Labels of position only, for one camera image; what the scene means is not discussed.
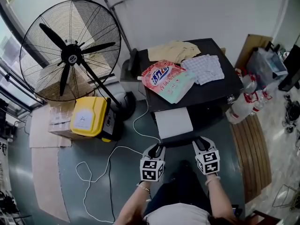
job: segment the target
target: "wooden pallet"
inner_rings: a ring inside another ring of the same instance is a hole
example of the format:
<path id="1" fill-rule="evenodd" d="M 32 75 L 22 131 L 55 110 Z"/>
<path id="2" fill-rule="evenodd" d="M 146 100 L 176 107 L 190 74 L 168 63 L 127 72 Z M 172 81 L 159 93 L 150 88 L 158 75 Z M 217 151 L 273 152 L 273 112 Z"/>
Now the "wooden pallet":
<path id="1" fill-rule="evenodd" d="M 257 197 L 271 183 L 270 159 L 257 115 L 230 125 L 242 173 L 245 202 Z"/>

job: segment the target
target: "plaid cloth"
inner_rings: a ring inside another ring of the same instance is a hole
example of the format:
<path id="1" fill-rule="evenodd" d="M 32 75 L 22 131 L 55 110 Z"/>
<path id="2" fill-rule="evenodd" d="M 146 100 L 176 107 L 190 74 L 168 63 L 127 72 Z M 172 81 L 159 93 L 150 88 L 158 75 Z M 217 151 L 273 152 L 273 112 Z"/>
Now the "plaid cloth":
<path id="1" fill-rule="evenodd" d="M 224 79 L 224 73 L 219 63 L 219 58 L 216 55 L 202 55 L 183 60 L 181 67 L 195 73 L 195 83 L 200 85 L 214 80 Z"/>

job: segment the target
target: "white cable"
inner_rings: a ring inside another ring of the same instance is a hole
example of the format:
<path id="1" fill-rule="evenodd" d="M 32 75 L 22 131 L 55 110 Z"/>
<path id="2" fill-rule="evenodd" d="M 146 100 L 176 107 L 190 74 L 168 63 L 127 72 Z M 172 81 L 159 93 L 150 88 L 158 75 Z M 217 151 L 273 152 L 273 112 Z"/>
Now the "white cable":
<path id="1" fill-rule="evenodd" d="M 132 123 L 133 129 L 135 130 L 135 132 L 136 132 L 137 134 L 139 134 L 139 135 L 141 135 L 141 136 L 143 136 L 143 137 L 151 137 L 151 138 L 155 138 L 155 139 L 157 139 L 157 140 L 159 141 L 159 143 L 160 143 L 160 140 L 159 140 L 157 137 L 153 137 L 153 136 L 148 136 L 148 135 L 141 134 L 141 133 L 139 133 L 139 132 L 136 130 L 136 128 L 135 128 L 135 122 L 136 122 L 137 120 L 139 120 L 142 116 L 144 116 L 144 115 L 148 112 L 148 110 L 149 110 L 149 105 L 148 105 L 147 98 L 146 98 L 146 96 L 145 96 L 142 92 L 139 91 L 139 85 L 140 85 L 140 83 L 138 82 L 138 83 L 137 83 L 137 90 L 138 90 L 138 92 L 139 92 L 140 94 L 142 94 L 142 95 L 145 97 L 145 99 L 146 99 L 146 103 L 147 103 L 147 111 L 146 111 L 143 115 L 139 116 L 137 119 L 135 119 L 135 120 L 133 121 L 133 123 Z"/>
<path id="2" fill-rule="evenodd" d="M 110 158 L 111 158 L 113 152 L 115 152 L 115 150 L 116 150 L 117 148 L 127 148 L 127 149 L 132 150 L 133 152 L 136 152 L 136 153 L 138 153 L 138 154 L 143 155 L 142 153 L 140 153 L 140 152 L 138 152 L 138 151 L 135 151 L 135 150 L 133 150 L 133 149 L 131 149 L 131 148 L 129 148 L 129 147 L 124 147 L 124 146 L 118 146 L 118 147 L 116 147 L 116 148 L 111 152 L 111 154 L 110 154 L 109 157 L 108 157 L 108 160 L 107 160 L 107 164 L 106 164 L 106 168 L 105 168 L 104 173 L 103 173 L 100 177 L 98 177 L 95 181 L 92 181 L 92 176 L 93 176 L 93 174 L 92 174 L 92 172 L 91 172 L 91 170 L 90 170 L 89 165 L 88 165 L 86 162 L 81 162 L 81 163 L 77 164 L 77 166 L 76 166 L 76 173 L 77 173 L 78 177 L 79 177 L 82 181 L 89 182 L 89 186 L 88 186 L 88 188 L 87 188 L 86 191 L 85 191 L 84 199 L 83 199 L 83 205 L 84 205 L 85 211 L 86 211 L 87 214 L 89 214 L 92 218 L 96 219 L 96 220 L 99 221 L 99 222 L 113 223 L 113 222 L 111 222 L 111 221 L 102 221 L 102 220 L 99 220 L 99 219 L 95 218 L 93 215 L 91 215 L 91 214 L 88 212 L 88 210 L 87 210 L 87 208 L 86 208 L 86 206 L 85 206 L 86 194 L 87 194 L 87 192 L 88 192 L 88 190 L 89 190 L 89 188 L 90 188 L 90 184 L 91 184 L 92 182 L 93 182 L 93 183 L 94 183 L 94 182 L 97 182 L 100 178 L 102 178 L 102 177 L 106 174 L 107 168 L 108 168 L 108 164 L 109 164 L 109 160 L 110 160 Z M 80 164 L 82 164 L 82 163 L 85 163 L 85 164 L 86 164 L 86 166 L 87 166 L 87 168 L 88 168 L 88 170 L 89 170 L 89 172 L 90 172 L 90 179 L 89 179 L 89 180 L 83 179 L 83 178 L 79 175 L 79 173 L 78 173 L 77 167 L 78 167 Z"/>

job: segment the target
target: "dark jeans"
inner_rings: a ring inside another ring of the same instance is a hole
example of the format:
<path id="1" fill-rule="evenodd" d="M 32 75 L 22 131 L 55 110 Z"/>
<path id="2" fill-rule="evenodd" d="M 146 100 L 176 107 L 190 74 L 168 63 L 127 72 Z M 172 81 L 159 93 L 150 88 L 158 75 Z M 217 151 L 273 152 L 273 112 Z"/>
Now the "dark jeans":
<path id="1" fill-rule="evenodd" d="M 180 167 L 169 183 L 163 184 L 148 203 L 144 216 L 166 205 L 191 204 L 211 214 L 210 200 L 191 167 Z"/>

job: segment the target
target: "forearm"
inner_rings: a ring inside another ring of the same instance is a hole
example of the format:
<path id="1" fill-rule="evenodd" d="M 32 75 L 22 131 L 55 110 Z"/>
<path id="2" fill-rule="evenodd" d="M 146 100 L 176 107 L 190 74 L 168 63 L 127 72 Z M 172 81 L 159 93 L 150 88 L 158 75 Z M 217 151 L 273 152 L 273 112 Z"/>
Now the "forearm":
<path id="1" fill-rule="evenodd" d="M 144 181 L 141 183 L 141 186 L 150 190 L 151 182 Z M 148 191 L 144 188 L 137 187 L 135 192 L 125 203 L 116 221 L 117 225 L 126 224 L 131 220 L 135 213 L 143 210 L 146 200 L 149 197 Z"/>
<path id="2" fill-rule="evenodd" d="M 215 174 L 207 175 L 207 179 L 211 179 L 211 181 L 208 183 L 208 189 L 210 191 L 212 215 L 216 218 L 234 217 L 230 200 L 223 190 L 219 179 L 214 178 L 215 176 Z"/>

